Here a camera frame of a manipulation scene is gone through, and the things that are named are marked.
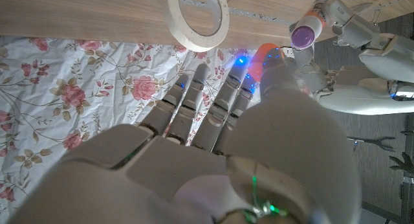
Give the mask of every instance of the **orange fingertip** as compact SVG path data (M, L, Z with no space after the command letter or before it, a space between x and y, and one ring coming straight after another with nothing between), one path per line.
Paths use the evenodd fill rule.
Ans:
M263 74L263 61L265 60L265 56L270 50L275 48L278 48L278 46L274 43L265 43L254 54L252 62L248 67L248 73L255 81L260 82L261 75Z

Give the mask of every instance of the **gray floor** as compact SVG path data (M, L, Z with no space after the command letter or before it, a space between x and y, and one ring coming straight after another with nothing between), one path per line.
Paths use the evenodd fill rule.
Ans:
M413 36L413 14L380 23L381 32L398 34L407 38ZM343 65L362 65L359 51L350 47L335 47L328 39L315 44L315 61L326 69L338 70ZM388 156L401 158L405 149L405 114L362 116L330 111L349 136L376 138L396 137L389 144L395 153L381 150L375 145L361 143L355 151L360 170L363 200L379 208L400 215L400 185L403 173L389 169L393 165Z

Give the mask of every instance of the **purple cap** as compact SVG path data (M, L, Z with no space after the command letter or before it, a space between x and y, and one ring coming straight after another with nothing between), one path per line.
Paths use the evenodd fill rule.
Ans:
M293 31L290 39L292 40L293 47L306 49L313 44L315 33L310 27L300 26Z

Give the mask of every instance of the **masking tape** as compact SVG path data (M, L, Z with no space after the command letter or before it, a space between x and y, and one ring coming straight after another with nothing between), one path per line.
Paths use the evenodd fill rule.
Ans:
M194 31L182 16L180 0L163 0L164 18L175 39L189 50L205 52L218 46L226 37L230 16L227 0L206 0L213 11L213 34L203 36Z

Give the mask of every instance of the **floral bedsheet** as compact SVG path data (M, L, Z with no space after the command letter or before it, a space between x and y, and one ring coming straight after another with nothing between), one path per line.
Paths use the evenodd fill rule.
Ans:
M253 53L0 37L0 223L65 152L117 124L138 124L181 74L206 63L189 144L235 57Z

